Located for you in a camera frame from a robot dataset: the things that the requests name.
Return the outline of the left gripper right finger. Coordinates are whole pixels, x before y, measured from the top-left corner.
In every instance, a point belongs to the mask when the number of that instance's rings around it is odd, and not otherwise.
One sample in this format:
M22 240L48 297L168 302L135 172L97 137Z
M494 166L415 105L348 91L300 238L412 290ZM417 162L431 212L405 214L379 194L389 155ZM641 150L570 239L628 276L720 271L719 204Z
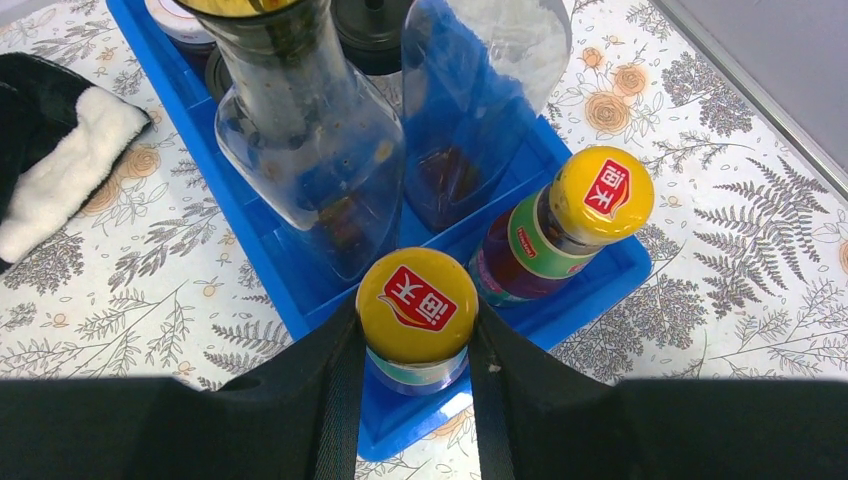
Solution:
M483 306L469 346L485 479L843 479L847 385L636 379L609 386Z

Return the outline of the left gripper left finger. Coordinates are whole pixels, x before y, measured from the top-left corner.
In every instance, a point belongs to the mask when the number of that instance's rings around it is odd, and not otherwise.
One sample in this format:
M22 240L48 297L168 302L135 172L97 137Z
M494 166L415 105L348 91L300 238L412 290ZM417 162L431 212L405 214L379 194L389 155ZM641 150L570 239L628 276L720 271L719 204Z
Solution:
M364 337L347 300L216 391L172 377L5 380L5 479L350 479Z

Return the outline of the blue plastic divided bin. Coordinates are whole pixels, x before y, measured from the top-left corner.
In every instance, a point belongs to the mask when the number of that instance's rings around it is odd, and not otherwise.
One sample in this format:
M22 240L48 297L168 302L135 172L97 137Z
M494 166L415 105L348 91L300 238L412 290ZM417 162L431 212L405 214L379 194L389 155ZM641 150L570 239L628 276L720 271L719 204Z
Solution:
M220 152L213 120L216 101L158 28L140 1L108 5L128 44L162 100L174 126L238 238L247 258L294 339L319 327L347 297L347 290L308 270L289 245L282 219L248 186ZM491 223L541 189L570 153L546 119L539 118L511 162L492 200L447 230L428 231L410 208L401 215L399 243L444 251L467 261ZM516 308L502 318L541 348L549 349L607 312L649 276L646 248L629 237L604 248L560 293ZM389 458L444 424L472 403L471 380L461 376L430 395L406 396L375 376L364 380L359 454Z

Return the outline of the yellow cap sauce bottle front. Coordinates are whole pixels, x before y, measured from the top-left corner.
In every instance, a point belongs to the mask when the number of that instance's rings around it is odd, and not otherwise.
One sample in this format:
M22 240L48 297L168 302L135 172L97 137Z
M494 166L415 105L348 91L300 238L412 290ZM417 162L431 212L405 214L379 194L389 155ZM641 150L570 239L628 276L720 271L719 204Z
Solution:
M364 275L355 309L374 375L389 389L433 394L466 368L480 301L450 255L424 247L387 254Z

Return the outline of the yellow cap sauce bottle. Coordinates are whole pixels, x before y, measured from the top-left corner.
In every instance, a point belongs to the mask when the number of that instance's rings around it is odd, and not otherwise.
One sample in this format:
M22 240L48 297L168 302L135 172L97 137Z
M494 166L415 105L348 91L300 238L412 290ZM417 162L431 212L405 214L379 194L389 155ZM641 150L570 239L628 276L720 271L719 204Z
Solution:
M466 368L480 301L450 255L424 247L387 254L364 275L355 309L374 375L389 389L433 394Z
M560 291L606 246L641 229L655 200L640 160L611 146L573 154L554 178L501 214L468 270L492 306L514 306Z

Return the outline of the glass oil bottle front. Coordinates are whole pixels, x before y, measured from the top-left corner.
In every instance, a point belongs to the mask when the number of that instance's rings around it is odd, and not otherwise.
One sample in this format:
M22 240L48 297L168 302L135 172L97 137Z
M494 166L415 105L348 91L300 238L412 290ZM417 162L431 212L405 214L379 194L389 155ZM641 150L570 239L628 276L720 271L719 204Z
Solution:
M398 241L405 138L327 1L187 1L231 78L217 144L315 267L356 282Z

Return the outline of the glass oil bottle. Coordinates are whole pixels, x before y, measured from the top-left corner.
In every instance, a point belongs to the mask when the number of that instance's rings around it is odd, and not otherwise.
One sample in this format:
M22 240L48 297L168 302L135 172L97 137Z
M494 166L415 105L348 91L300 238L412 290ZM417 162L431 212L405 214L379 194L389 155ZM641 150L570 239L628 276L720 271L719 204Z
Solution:
M561 1L415 1L402 30L405 194L432 232L484 206L571 55Z
M217 144L315 267L356 282L398 241L405 138L327 1L187 1L231 78Z

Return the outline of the black lid shaker jar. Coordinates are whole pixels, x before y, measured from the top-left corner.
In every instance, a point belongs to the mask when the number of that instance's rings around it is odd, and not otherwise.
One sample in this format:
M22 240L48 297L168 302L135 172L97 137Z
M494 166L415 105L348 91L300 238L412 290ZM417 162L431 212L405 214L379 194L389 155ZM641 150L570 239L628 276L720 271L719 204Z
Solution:
M369 76L401 70L401 32L411 0L332 0L345 57Z

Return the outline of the white lid brown sauce jar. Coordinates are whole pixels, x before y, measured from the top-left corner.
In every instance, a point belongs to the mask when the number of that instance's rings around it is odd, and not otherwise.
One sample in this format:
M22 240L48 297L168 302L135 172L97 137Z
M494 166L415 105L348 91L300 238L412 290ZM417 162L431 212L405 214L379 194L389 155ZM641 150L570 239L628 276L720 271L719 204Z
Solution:
M195 16L172 0L145 0L145 7L158 27L185 55L208 58L215 41Z

